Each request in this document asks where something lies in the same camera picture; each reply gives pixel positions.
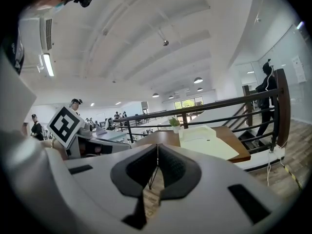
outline metal railing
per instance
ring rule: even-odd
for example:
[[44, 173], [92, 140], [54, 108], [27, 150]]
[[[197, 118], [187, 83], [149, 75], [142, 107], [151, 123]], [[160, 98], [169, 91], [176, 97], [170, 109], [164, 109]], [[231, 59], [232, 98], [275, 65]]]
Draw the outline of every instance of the metal railing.
[[[162, 113], [162, 112], [166, 112], [167, 110], [163, 110], [163, 111], [157, 111], [156, 113]], [[140, 120], [132, 120], [132, 121], [129, 121], [130, 123], [130, 126], [138, 126], [138, 125], [143, 125], [143, 124], [146, 124], [146, 123], [149, 123], [150, 121], [153, 121], [153, 120], [157, 120], [159, 118], [162, 118], [162, 117], [155, 117], [155, 118], [151, 118], [151, 119], [144, 119], [143, 121]], [[125, 126], [114, 126], [115, 127], [115, 131], [117, 132], [123, 132], [123, 127]]]
[[[261, 136], [256, 136], [253, 138], [244, 139], [241, 141], [242, 143], [246, 143], [246, 142], [251, 142], [251, 141], [258, 140], [258, 139], [261, 139], [264, 137], [272, 136], [272, 142], [270, 143], [270, 145], [267, 145], [267, 147], [270, 146], [271, 150], [273, 150], [275, 143], [276, 143], [276, 133], [278, 133], [278, 128], [279, 128], [278, 122], [277, 122], [277, 119], [278, 119], [277, 97], [280, 96], [282, 94], [282, 92], [283, 92], [283, 89], [274, 89], [274, 90], [270, 90], [267, 92], [262, 92], [262, 93], [243, 96], [243, 97], [232, 98], [232, 99], [228, 99], [228, 100], [217, 101], [217, 102], [199, 105], [199, 106], [194, 106], [194, 107], [189, 107], [189, 108], [182, 108], [182, 109], [176, 109], [176, 110], [171, 110], [171, 111], [152, 113], [152, 114], [148, 114], [148, 115], [139, 115], [139, 116], [134, 116], [134, 117], [116, 119], [116, 120], [114, 120], [114, 122], [128, 122], [127, 126], [124, 126], [124, 127], [120, 126], [120, 128], [126, 128], [128, 130], [128, 134], [130, 136], [129, 140], [133, 143], [134, 142], [133, 135], [146, 136], [144, 134], [132, 134], [131, 129], [133, 129], [133, 128], [171, 127], [171, 125], [131, 126], [130, 121], [132, 121], [132, 120], [142, 120], [142, 119], [158, 118], [158, 117], [165, 117], [165, 116], [182, 115], [182, 118], [183, 118], [182, 126], [185, 129], [187, 129], [189, 126], [192, 126], [192, 125], [208, 124], [208, 123], [223, 122], [223, 121], [229, 122], [230, 120], [233, 120], [233, 119], [237, 120], [237, 119], [242, 118], [244, 120], [240, 123], [239, 126], [241, 126], [247, 120], [247, 118], [250, 116], [274, 110], [274, 119], [273, 120], [270, 120], [268, 122], [265, 122], [265, 123], [262, 123], [262, 124], [259, 124], [256, 126], [249, 126], [249, 127], [245, 127], [245, 128], [239, 128], [239, 126], [238, 126], [234, 130], [232, 130], [234, 133], [236, 133], [236, 132], [245, 131], [245, 130], [253, 129], [256, 127], [260, 127], [264, 124], [274, 123], [274, 128], [273, 128], [272, 132], [261, 135]], [[238, 112], [241, 111], [241, 109], [242, 109], [241, 108], [234, 116], [231, 116], [231, 117], [225, 117], [225, 118], [219, 118], [219, 119], [213, 119], [213, 120], [201, 121], [201, 122], [189, 122], [189, 123], [187, 122], [187, 114], [188, 113], [206, 111], [206, 110], [211, 110], [211, 109], [216, 109], [216, 108], [221, 108], [221, 107], [227, 107], [227, 106], [232, 106], [232, 105], [237, 105], [237, 104], [244, 104], [245, 105], [245, 103], [247, 103], [247, 102], [251, 102], [254, 100], [258, 100], [258, 99], [264, 99], [264, 98], [273, 98], [274, 107], [259, 110], [256, 112], [251, 112], [251, 113], [247, 113], [247, 110], [245, 110], [243, 112], [243, 114], [237, 115]], [[263, 147], [259, 147], [259, 148], [252, 149], [252, 151], [256, 152], [257, 150], [260, 150], [261, 148], [263, 149]]]

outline air vent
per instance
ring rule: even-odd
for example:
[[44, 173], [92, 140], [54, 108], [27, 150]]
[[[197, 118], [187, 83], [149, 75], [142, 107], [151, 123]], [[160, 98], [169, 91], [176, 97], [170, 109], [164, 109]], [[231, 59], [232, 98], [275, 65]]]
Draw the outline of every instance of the air vent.
[[52, 49], [52, 19], [45, 21], [45, 39], [47, 43], [47, 50]]

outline wooden floor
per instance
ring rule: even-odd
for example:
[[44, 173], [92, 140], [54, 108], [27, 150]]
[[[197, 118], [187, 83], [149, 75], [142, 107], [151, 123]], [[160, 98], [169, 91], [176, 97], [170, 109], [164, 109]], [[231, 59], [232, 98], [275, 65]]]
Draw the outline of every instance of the wooden floor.
[[[253, 118], [254, 125], [260, 122], [261, 118], [259, 116]], [[271, 124], [266, 132], [271, 132], [272, 129], [273, 125]], [[312, 125], [291, 120], [290, 134], [285, 152], [283, 164], [285, 164], [298, 178], [300, 183], [304, 185], [309, 178], [312, 166]], [[264, 185], [267, 185], [267, 168], [249, 172], [249, 174]], [[285, 200], [292, 199], [299, 194], [296, 182], [279, 163], [272, 165], [269, 183], [271, 190]], [[162, 173], [158, 170], [152, 189], [150, 190], [148, 186], [146, 186], [143, 191], [147, 219], [152, 218], [157, 213], [159, 193], [163, 188]]]

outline ceiling light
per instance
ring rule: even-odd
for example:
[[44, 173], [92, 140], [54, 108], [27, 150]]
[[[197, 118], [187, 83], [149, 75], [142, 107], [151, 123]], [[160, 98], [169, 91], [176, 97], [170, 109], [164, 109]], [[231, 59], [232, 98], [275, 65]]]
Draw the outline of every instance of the ceiling light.
[[304, 25], [304, 22], [301, 21], [301, 22], [298, 24], [297, 29], [300, 29], [303, 25]]
[[194, 80], [194, 83], [200, 83], [200, 82], [202, 82], [202, 81], [203, 81], [202, 78], [196, 77], [195, 80]]
[[50, 60], [50, 55], [43, 54], [43, 59], [44, 59], [45, 66], [48, 70], [49, 76], [54, 76], [52, 65], [51, 65], [51, 60]]

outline white cable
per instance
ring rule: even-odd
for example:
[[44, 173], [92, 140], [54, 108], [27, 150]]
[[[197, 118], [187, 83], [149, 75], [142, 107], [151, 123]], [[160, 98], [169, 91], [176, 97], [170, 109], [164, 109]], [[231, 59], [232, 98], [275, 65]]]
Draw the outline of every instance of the white cable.
[[267, 183], [268, 183], [268, 186], [270, 186], [269, 184], [269, 174], [270, 174], [270, 171], [271, 171], [271, 163], [270, 163], [270, 154], [272, 152], [269, 150], [268, 151], [268, 167], [267, 167]]

